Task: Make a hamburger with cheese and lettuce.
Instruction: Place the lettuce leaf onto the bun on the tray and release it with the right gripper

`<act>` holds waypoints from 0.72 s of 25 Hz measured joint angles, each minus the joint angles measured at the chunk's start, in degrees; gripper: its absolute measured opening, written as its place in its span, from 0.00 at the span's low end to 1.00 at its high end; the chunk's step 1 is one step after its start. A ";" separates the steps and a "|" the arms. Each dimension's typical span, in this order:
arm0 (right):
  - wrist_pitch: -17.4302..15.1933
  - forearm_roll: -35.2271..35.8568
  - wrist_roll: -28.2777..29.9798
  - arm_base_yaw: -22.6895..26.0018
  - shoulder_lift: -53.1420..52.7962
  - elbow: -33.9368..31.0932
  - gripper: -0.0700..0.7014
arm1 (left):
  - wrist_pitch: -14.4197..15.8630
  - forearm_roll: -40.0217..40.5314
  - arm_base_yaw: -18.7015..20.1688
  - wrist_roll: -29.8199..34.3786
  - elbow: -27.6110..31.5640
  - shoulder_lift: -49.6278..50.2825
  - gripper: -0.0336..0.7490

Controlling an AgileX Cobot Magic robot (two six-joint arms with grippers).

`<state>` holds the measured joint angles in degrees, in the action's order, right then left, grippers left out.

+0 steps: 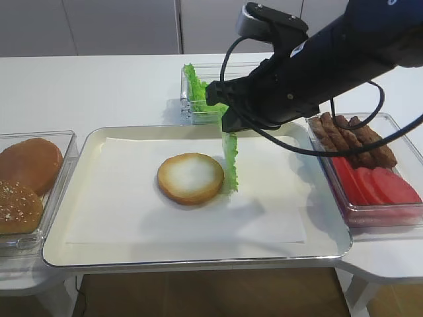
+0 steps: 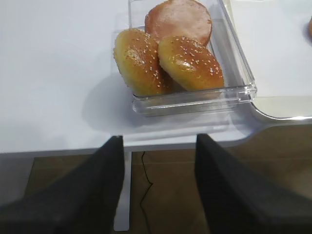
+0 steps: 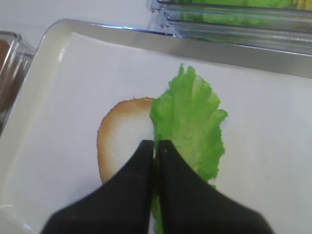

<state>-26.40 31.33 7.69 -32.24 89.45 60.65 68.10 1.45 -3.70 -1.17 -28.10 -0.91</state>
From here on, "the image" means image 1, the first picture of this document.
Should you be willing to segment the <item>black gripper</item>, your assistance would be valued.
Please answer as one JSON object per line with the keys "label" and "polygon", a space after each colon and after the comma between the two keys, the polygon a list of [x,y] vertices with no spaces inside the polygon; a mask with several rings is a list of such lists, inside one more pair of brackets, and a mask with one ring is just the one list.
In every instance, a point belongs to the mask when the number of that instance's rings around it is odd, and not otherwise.
{"label": "black gripper", "polygon": [[213,81],[206,88],[206,102],[229,108],[221,129],[235,133],[252,129],[274,130],[301,117],[319,112],[327,99],[321,87],[327,58],[327,33],[299,41],[277,41],[273,55],[246,77]]}

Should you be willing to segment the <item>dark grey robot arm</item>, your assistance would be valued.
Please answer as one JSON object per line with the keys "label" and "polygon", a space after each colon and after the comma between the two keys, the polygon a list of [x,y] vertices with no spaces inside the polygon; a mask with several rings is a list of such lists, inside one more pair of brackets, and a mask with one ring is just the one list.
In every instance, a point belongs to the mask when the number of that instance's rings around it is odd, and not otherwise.
{"label": "dark grey robot arm", "polygon": [[206,88],[206,102],[226,104],[223,130],[252,120],[261,129],[319,113],[327,100],[397,66],[422,65],[421,1],[349,1],[344,13],[313,36],[300,18],[249,2],[242,36],[269,42],[274,53],[246,77]]}

